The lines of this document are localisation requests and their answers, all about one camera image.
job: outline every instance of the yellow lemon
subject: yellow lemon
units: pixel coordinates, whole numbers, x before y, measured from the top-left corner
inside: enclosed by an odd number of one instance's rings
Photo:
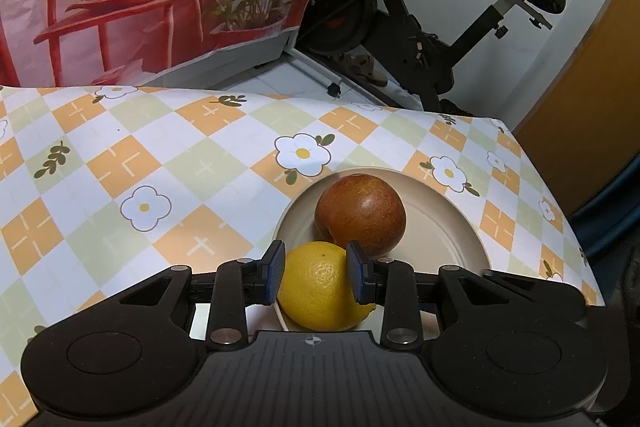
[[[357,304],[347,278],[346,251],[313,241],[287,253],[278,292],[283,311],[300,326],[316,331],[354,327],[375,308]]]

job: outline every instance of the beige plate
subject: beige plate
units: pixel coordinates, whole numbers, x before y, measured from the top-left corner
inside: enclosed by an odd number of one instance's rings
[[[285,209],[274,232],[274,239],[283,240],[287,251],[309,241],[321,240],[314,225],[316,203],[324,190],[338,178],[356,172],[382,178],[396,190],[404,203],[406,231],[388,257],[405,261],[415,271],[423,273],[437,273],[443,264],[457,264],[475,273],[489,268],[489,259],[476,230],[453,203],[415,178],[377,167],[356,167],[333,172],[309,185]],[[306,331],[287,317],[277,302],[274,306],[285,331]],[[371,330],[379,342],[382,312],[378,306],[354,329]],[[434,315],[422,312],[422,327],[425,338],[438,336]]]

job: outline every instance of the leaf print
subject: leaf print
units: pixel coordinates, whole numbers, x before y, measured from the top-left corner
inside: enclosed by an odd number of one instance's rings
[[[465,185],[465,190],[474,196],[480,197],[480,192],[471,187],[471,185]]]
[[[71,152],[71,149],[69,149],[69,147],[65,146],[62,142],[60,142],[60,145],[54,145],[51,149],[49,149],[50,152],[62,152],[63,154],[67,154]]]
[[[244,94],[240,96],[223,94],[219,96],[217,100],[211,100],[209,103],[221,103],[222,105],[226,105],[226,107],[240,107],[244,102],[246,102]]]
[[[60,145],[54,145],[51,149],[49,149],[49,151],[50,154],[47,156],[47,158],[49,159],[42,164],[44,169],[40,169],[34,172],[33,177],[35,179],[42,178],[47,170],[49,170],[49,174],[53,174],[54,172],[56,172],[56,168],[58,165],[64,165],[66,163],[65,154],[71,152],[71,149],[65,146],[62,140],[60,140]]]
[[[589,260],[587,259],[587,256],[584,254],[584,250],[582,249],[582,247],[578,247],[578,250],[580,251],[580,257],[582,257],[582,262],[584,263],[585,266],[588,266]]]
[[[456,125],[458,123],[458,122],[456,122],[455,118],[453,118],[452,116],[450,116],[448,114],[439,113],[438,115],[445,121],[445,123],[447,125],[452,125],[452,124]]]
[[[289,174],[287,174],[287,178],[285,179],[285,181],[287,182],[287,185],[294,185],[297,180],[298,180],[298,171],[289,171]]]
[[[58,166],[58,164],[53,160],[47,160],[42,164],[42,166],[49,169],[49,174],[53,174],[56,171],[56,167]]]
[[[328,134],[327,136],[322,138],[320,145],[322,146],[331,145],[334,142],[334,140],[335,140],[335,134]]]
[[[542,264],[545,265],[546,268],[546,276],[547,277],[553,277],[554,276],[554,271],[551,270],[551,267],[549,266],[549,263],[547,261],[542,261]]]

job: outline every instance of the white floor tile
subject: white floor tile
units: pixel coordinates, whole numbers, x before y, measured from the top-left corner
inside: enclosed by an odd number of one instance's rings
[[[368,100],[367,98],[362,96],[359,92],[357,92],[354,89],[349,89],[347,91],[343,90],[339,100],[341,102],[350,102],[350,103],[363,103],[363,104],[371,103],[371,100]]]
[[[311,100],[319,100],[320,102],[339,102],[339,98],[334,98],[324,91],[300,92],[295,95],[297,98],[310,98]]]
[[[258,76],[280,94],[307,96],[311,93],[326,93],[326,88],[291,64],[281,64]]]
[[[235,86],[230,86],[225,89],[226,91],[233,92],[250,92],[253,94],[278,94],[278,92],[273,89],[273,87],[265,84],[260,78],[251,78],[244,82],[240,82]]]

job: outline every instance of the table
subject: table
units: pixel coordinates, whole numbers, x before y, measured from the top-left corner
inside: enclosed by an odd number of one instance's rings
[[[279,155],[282,136],[294,140],[280,149],[295,142],[300,154]],[[197,273],[261,257],[291,198],[350,166],[393,168],[443,194],[493,269],[562,280],[604,304],[553,195],[498,120],[281,95],[5,87],[0,423],[34,414],[18,373],[34,328],[170,265]],[[252,312],[254,329],[267,312]]]

